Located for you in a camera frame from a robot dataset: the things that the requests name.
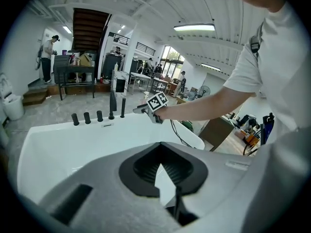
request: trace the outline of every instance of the ceiling light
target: ceiling light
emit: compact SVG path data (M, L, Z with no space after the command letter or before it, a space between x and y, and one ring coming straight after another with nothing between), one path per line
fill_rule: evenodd
M186 30L215 31L215 26L214 26L214 24L188 24L188 25L175 26L174 29L176 31L186 31Z
M70 31L70 29L69 29L67 26L63 26L63 28L64 28L64 30L67 31L67 33L72 33L72 32Z
M220 72L220 68L217 68L217 67L212 67L212 66L210 66L210 65L207 65L207 64L201 64L203 67L208 67L208 68L210 68L210 69L213 69L213 70L216 70L216 71L219 71Z

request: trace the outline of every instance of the black pants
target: black pants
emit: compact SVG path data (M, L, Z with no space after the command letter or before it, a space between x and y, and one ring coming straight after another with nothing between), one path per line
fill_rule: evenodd
M51 60L48 58L41 58L42 63L42 72L44 82L47 82L51 79Z

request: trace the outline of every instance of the desk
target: desk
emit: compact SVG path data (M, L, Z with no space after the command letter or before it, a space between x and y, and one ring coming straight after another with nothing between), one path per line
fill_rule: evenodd
M151 79L150 77L148 77L148 76L146 76L146 75L143 75L143 74L131 72L130 83L131 83L131 78L132 78L132 77L134 77L134 83L133 83L132 94L134 94L135 82L136 82L137 79L138 79L138 80L141 80L141 79L146 79L146 80L148 80L146 90L148 89L149 81L150 81L150 79Z
M234 125L232 122L225 116L221 116L207 122L203 130L201 130L199 137L213 145L213 148L210 150L213 152L233 129Z
M177 88L176 83L170 82L170 85L171 85L171 87L170 87L170 90L168 91L168 95L172 95L174 93L175 89Z
M177 104L189 102L188 99L182 99L180 96L176 96L176 100L177 100Z
M164 91L165 91L167 88L168 82L165 80L158 79L158 78L153 78L151 82L150 92L153 94L159 93L161 89L163 88L162 87L163 83L165 84L165 88L164 88Z
M61 82L58 82L58 90L59 90L59 96L60 100L63 100L61 88L64 87L65 92L67 93L67 87L75 87L75 86L92 86L93 91L93 98L94 98L94 92L95 92L95 85L94 85L94 67L86 67L86 66L63 66L63 67L57 67L56 72L58 76L58 80L60 80L60 73L63 73L64 77L64 83L61 84ZM82 83L67 83L67 74L71 72L83 72L83 73L91 73L92 74L92 82L82 82Z

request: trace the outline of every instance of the doorway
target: doorway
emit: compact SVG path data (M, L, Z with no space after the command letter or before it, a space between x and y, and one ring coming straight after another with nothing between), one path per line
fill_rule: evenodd
M165 77L167 75L171 78L174 74L175 68L176 68L176 63L167 62L164 66L163 76Z

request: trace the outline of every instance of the railing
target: railing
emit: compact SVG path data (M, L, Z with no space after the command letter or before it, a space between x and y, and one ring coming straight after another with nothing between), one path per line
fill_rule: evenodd
M138 49L140 51L143 51L143 52L145 52L147 54L150 54L152 56L154 56L155 52L156 52L156 50L154 50L154 49L152 49L152 48L150 48L150 47L148 47L148 46L146 46L144 44L141 44L140 42L137 42L136 49Z
M127 38L123 35L120 35L120 34L117 34L117 33L112 33L110 32L109 33L109 36L112 36L113 37L113 41L114 42L119 42L121 44L124 44L124 45L127 45L130 43L130 38Z
M130 43L130 38L127 38L123 35L120 35L120 34L117 34L117 33L112 33L110 32L109 33L109 36L112 36L113 37L113 41L114 42L119 42L121 44L124 44L124 45L127 45ZM147 54L150 54L152 56L155 55L155 52L156 50L144 45L144 44L141 44L140 42L137 42L137 45L136 45L136 49L140 50L140 51L143 51Z

